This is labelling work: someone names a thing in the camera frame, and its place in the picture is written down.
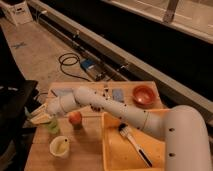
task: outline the small cup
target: small cup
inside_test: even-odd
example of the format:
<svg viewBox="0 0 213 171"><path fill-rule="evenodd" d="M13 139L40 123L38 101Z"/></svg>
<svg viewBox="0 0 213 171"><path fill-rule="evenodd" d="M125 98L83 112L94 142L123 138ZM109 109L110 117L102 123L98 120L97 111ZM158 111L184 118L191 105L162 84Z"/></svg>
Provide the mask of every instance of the small cup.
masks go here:
<svg viewBox="0 0 213 171"><path fill-rule="evenodd" d="M44 126L47 128L47 130L51 133L51 134L57 134L60 132L60 127L58 124L58 119L56 117L53 117L53 119L49 122L44 124Z"/></svg>
<svg viewBox="0 0 213 171"><path fill-rule="evenodd" d="M74 129L82 128L82 115L79 111L68 113L68 121L72 124Z"/></svg>
<svg viewBox="0 0 213 171"><path fill-rule="evenodd" d="M70 141L66 136L58 136L50 143L50 153L55 157L67 158L70 151Z"/></svg>

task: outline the brush bristles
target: brush bristles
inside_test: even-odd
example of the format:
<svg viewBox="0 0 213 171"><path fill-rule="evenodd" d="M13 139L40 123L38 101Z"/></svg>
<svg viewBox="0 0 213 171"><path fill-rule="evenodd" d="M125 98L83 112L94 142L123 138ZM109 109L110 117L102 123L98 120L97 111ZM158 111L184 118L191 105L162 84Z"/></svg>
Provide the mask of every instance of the brush bristles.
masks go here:
<svg viewBox="0 0 213 171"><path fill-rule="evenodd" d="M130 127L125 123L120 124L118 130L123 137L127 137L127 135L131 132Z"/></svg>

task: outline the brush handle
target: brush handle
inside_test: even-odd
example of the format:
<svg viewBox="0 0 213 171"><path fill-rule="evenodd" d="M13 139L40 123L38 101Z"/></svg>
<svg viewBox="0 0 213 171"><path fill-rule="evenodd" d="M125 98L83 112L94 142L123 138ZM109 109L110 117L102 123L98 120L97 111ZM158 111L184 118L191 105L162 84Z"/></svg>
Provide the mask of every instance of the brush handle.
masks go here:
<svg viewBox="0 0 213 171"><path fill-rule="evenodd" d="M147 155L144 153L143 149L135 142L135 139L132 137L131 134L127 135L128 140L132 143L132 145L135 147L136 151L140 155L140 157L143 159L143 161L149 166L152 167L152 163L147 157Z"/></svg>

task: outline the white cup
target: white cup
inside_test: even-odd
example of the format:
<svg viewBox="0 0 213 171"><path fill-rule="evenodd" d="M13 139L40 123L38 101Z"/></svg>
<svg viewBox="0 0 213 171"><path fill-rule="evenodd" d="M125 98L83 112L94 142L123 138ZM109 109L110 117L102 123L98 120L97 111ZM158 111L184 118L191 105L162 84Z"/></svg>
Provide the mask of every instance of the white cup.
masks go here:
<svg viewBox="0 0 213 171"><path fill-rule="evenodd" d="M53 156L67 158L70 151L70 141L66 136L58 136L50 143L50 153Z"/></svg>

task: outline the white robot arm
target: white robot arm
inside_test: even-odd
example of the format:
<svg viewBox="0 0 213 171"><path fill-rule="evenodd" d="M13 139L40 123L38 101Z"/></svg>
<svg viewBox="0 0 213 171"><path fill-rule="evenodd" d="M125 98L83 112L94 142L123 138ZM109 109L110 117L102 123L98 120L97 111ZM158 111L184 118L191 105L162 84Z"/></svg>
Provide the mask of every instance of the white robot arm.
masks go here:
<svg viewBox="0 0 213 171"><path fill-rule="evenodd" d="M47 113L66 114L87 105L103 109L144 133L165 141L166 171L212 171L207 129L194 108L177 106L164 117L159 117L146 110L106 99L87 87L79 87L73 93L48 103Z"/></svg>

